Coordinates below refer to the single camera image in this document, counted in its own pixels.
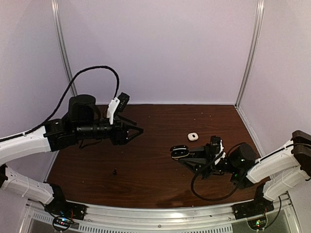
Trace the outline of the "black round cap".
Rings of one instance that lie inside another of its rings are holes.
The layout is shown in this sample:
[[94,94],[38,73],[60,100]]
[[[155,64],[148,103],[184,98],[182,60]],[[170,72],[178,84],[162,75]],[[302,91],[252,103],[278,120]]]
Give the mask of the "black round cap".
[[170,148],[171,158],[178,160],[189,155],[189,147],[186,145],[178,145]]

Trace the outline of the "white earbud charging case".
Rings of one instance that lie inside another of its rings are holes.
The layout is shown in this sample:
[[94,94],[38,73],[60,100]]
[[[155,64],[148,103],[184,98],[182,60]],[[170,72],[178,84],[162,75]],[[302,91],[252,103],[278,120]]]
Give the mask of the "white earbud charging case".
[[197,133],[189,133],[188,134],[188,140],[189,141],[196,141],[198,140],[199,136]]

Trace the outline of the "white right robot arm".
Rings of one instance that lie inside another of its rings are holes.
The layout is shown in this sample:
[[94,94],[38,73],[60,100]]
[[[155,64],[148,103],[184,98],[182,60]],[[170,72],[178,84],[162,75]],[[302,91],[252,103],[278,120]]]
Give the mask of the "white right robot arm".
[[225,152],[223,141],[217,136],[193,149],[186,145],[174,146],[170,153],[173,160],[194,173],[190,189],[200,199],[203,197],[194,190],[198,176],[207,179],[211,175],[230,173],[235,188],[244,189],[277,174],[257,189],[259,196],[249,203],[249,210],[256,215],[268,206],[268,201],[311,179],[311,136],[301,130],[294,131],[289,141],[262,158],[257,158],[247,143],[239,143]]

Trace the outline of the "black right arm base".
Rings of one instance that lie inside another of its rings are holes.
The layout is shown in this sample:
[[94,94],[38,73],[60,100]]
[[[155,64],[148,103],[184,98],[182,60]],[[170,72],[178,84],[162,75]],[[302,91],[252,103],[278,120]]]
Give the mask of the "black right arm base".
[[267,226],[266,213],[274,210],[273,201],[263,197],[264,183],[256,188],[252,201],[247,201],[232,206],[235,219],[248,219],[248,226],[255,231],[264,230]]

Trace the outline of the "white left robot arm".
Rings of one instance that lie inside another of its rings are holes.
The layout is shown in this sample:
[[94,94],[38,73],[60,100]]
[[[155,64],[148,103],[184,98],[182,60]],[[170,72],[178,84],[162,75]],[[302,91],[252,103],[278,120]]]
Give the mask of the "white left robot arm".
[[22,132],[0,140],[0,188],[39,201],[60,216],[70,211],[61,187],[45,184],[21,175],[7,166],[7,162],[44,152],[54,152],[89,140],[110,139],[113,145],[125,145],[143,134],[134,121],[119,116],[129,101],[121,93],[108,105],[102,117],[94,96],[82,94],[69,99],[68,112],[48,120],[38,129]]

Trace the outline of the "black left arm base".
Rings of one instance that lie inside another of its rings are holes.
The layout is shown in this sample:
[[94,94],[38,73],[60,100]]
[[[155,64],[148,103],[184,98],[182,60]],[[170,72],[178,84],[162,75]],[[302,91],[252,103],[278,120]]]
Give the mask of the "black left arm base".
[[62,233],[74,224],[74,220],[84,220],[86,205],[67,201],[60,186],[50,186],[53,199],[49,204],[43,204],[43,207],[53,217],[52,227]]

